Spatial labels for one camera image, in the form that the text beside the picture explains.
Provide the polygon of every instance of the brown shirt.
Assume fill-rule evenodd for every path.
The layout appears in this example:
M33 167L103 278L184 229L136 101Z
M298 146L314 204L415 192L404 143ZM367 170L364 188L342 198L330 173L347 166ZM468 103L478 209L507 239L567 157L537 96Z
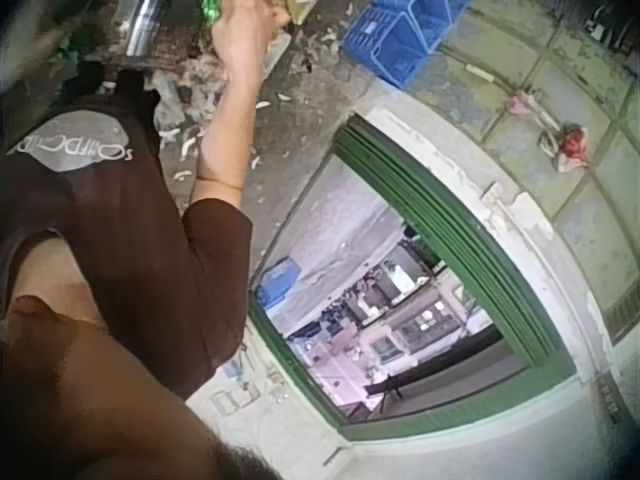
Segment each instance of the brown shirt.
M187 398L242 340L252 227L219 200L180 218L154 147L96 97L52 111L0 160L0 310L33 239L60 235L113 337Z

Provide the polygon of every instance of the window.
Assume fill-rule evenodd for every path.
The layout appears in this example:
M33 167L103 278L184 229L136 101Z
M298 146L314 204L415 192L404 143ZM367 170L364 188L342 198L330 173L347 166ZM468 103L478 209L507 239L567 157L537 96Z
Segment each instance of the window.
M277 304L254 299L252 318L343 435L450 428L575 372L528 284L433 175L357 117L335 153L254 285ZM261 283L284 260L295 275ZM322 361L304 361L307 343ZM393 417L401 418L385 423Z

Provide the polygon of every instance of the hand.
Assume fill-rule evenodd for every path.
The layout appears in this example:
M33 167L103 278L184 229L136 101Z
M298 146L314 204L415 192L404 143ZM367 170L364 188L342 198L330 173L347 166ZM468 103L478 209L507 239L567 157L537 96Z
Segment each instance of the hand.
M222 0L222 16L212 29L213 45L229 82L255 90L264 79L264 55L289 14L271 0Z

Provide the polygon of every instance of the green bottle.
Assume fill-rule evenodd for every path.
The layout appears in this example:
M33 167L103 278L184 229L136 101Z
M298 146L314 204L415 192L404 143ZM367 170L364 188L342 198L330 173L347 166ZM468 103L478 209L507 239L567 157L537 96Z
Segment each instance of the green bottle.
M209 25L213 25L220 18L221 13L218 0L200 0L200 7Z

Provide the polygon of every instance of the blue plastic crate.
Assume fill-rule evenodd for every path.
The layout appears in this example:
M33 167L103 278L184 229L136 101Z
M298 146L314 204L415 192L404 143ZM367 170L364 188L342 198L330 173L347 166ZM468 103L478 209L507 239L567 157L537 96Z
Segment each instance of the blue plastic crate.
M256 288L256 297L260 306L268 310L282 302L298 280L300 273L300 267L290 257L283 258L267 270Z
M448 0L374 0L374 4L405 12L415 22L429 53L440 45L453 24Z
M406 13L375 5L365 8L342 47L358 63L400 89L411 84L429 56Z
M473 0L449 0L449 10L451 11L451 21L456 23L460 15L473 3Z

